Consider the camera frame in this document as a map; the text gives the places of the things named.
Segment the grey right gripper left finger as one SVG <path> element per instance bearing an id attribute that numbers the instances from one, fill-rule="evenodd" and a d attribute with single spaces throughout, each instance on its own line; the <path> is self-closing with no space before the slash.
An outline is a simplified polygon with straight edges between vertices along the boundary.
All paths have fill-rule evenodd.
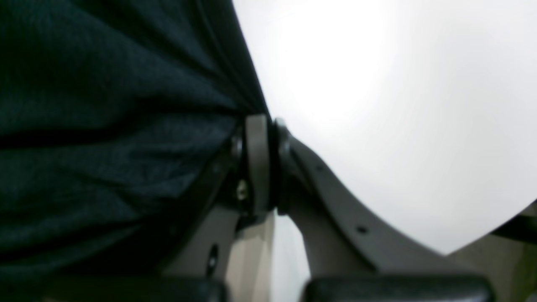
<path id="1" fill-rule="evenodd" d="M 188 189 L 200 210 L 162 262 L 161 302 L 228 302 L 227 275 L 242 231 L 271 210 L 271 121 L 250 115 Z"/>

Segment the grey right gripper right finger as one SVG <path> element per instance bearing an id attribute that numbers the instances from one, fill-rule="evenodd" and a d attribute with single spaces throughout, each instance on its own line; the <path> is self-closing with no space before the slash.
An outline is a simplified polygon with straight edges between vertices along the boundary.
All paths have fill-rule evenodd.
<path id="1" fill-rule="evenodd" d="M 276 203 L 302 234 L 310 279 L 302 302 L 491 302 L 485 277 L 378 218 L 327 164 L 273 122 Z"/>

